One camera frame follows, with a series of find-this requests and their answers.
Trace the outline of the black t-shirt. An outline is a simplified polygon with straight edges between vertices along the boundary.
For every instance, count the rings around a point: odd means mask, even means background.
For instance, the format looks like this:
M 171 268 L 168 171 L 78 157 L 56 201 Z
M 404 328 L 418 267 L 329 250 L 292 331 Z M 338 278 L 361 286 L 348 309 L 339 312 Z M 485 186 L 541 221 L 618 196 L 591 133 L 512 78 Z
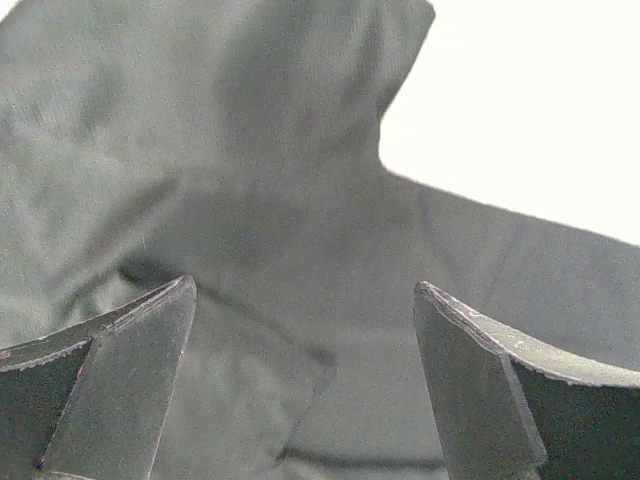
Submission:
M 156 479 L 442 479 L 416 283 L 639 365 L 639 251 L 389 172 L 425 1 L 22 1 L 1 23 L 1 343 L 184 274 Z

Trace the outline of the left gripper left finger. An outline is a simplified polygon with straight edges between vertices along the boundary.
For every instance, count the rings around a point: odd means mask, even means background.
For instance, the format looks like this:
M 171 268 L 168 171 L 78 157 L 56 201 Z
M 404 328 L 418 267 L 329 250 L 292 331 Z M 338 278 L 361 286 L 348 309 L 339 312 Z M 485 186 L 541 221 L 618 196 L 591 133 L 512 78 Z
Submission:
M 195 307 L 185 275 L 2 349 L 2 478 L 149 478 Z

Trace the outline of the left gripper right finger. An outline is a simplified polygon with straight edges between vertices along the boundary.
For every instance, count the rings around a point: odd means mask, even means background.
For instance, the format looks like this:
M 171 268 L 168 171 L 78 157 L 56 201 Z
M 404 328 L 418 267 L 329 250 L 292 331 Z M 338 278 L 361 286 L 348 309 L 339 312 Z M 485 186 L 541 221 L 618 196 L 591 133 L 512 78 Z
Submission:
M 428 282 L 424 375 L 452 479 L 635 479 L 639 374 L 542 342 Z

